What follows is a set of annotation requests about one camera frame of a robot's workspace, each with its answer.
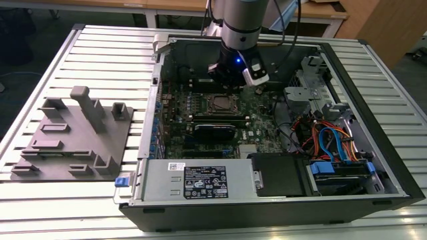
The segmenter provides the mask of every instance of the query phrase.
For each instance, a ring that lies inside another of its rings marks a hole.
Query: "vertical post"
[[[100,116],[99,112],[96,111],[92,100],[89,98],[89,88],[87,86],[73,86],[69,96],[71,99],[77,101],[83,115],[91,123],[95,132],[97,134],[103,133],[105,131],[105,126],[101,121],[103,116]]]

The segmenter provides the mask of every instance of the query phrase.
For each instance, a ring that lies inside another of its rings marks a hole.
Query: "blue latch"
[[[129,186],[129,177],[116,177],[113,185],[116,188],[127,188]]]
[[[332,174],[335,173],[332,163],[330,161],[316,161],[310,165],[312,174]]]
[[[367,166],[368,172],[370,172],[371,174],[375,173],[374,163],[371,163],[371,162],[368,161],[367,164],[366,164],[366,166]]]

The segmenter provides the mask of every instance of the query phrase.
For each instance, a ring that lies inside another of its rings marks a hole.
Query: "warning label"
[[[184,198],[228,198],[225,166],[184,167]]]

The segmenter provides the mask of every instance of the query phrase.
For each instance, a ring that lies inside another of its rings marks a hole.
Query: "silver metal bracket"
[[[335,121],[339,119],[339,117],[343,115],[346,110],[350,108],[348,104],[346,103],[338,103],[338,104],[331,104],[327,103],[324,104],[322,108],[323,116],[327,121]]]

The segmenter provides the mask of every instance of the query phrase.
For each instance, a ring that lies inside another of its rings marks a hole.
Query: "blue drive bracket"
[[[318,161],[310,165],[312,174],[332,174],[335,173],[332,163],[330,161]]]

